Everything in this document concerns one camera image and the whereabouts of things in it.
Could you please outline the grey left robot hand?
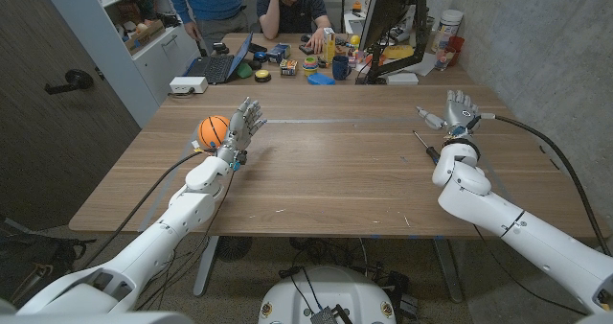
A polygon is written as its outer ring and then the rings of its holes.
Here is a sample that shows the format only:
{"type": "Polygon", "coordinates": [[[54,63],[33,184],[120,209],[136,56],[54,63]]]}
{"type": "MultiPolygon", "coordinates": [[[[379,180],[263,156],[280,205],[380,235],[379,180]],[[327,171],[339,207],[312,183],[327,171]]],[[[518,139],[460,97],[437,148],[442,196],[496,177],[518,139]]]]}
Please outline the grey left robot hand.
{"type": "Polygon", "coordinates": [[[262,127],[266,120],[261,118],[261,107],[258,101],[251,101],[249,97],[238,106],[232,115],[226,135],[216,156],[227,163],[244,165],[247,160],[247,147],[252,136],[262,127]]]}

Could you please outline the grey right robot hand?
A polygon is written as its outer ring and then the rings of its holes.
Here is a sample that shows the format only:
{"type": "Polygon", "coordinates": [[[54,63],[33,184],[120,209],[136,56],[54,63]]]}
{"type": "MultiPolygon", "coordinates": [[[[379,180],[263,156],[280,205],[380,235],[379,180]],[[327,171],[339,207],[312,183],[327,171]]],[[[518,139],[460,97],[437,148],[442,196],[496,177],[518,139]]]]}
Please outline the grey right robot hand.
{"type": "Polygon", "coordinates": [[[451,136],[472,134],[480,126],[479,108],[462,90],[449,89],[447,91],[442,118],[420,106],[417,106],[416,110],[430,128],[444,129],[451,136]]]}

